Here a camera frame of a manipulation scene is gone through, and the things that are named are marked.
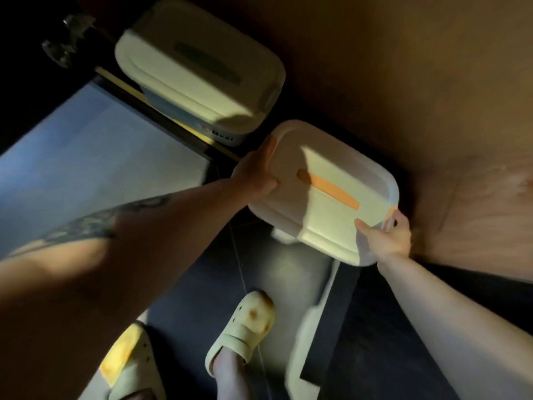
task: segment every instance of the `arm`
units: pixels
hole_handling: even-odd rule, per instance
[[[0,263],[0,390],[75,398],[113,342],[250,201],[276,187],[268,139],[230,179],[76,220]]]
[[[409,259],[409,221],[390,232],[356,220],[407,318],[459,397],[533,398],[533,337]]]

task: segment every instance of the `orange handle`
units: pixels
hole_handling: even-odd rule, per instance
[[[304,169],[299,169],[296,173],[296,177],[306,185],[315,187],[316,189],[328,194],[331,198],[336,199],[340,203],[355,209],[359,210],[361,204],[357,199],[348,194],[343,189],[337,187],[337,185],[332,184],[330,181],[325,180],[322,177],[319,177],[316,174],[309,174]]]

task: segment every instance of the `finger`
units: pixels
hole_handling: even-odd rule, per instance
[[[395,221],[398,222],[398,224],[396,225],[396,228],[409,230],[409,219],[407,218],[407,216],[401,213],[398,209],[396,209],[392,213],[392,217],[394,218]]]
[[[361,219],[356,219],[353,222],[356,225],[356,229],[363,233],[365,236],[367,236],[372,231],[372,228]]]
[[[268,165],[274,150],[276,149],[276,138],[272,135],[268,135],[261,146],[257,149],[257,154],[260,157],[260,160],[263,164]]]

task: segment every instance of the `storage container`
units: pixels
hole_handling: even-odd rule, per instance
[[[263,122],[285,81],[274,53],[183,0],[156,3],[115,56],[155,108],[229,146]]]
[[[282,234],[341,262],[376,262],[354,220],[380,229],[390,223],[399,199],[394,177],[308,123],[289,120],[272,135],[277,143],[270,172],[281,184],[266,199],[250,204],[250,210]]]

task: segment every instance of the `tattooed arm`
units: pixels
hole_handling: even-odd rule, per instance
[[[230,179],[102,211],[0,263],[0,393],[76,398],[117,337],[230,218],[276,187],[267,140]]]

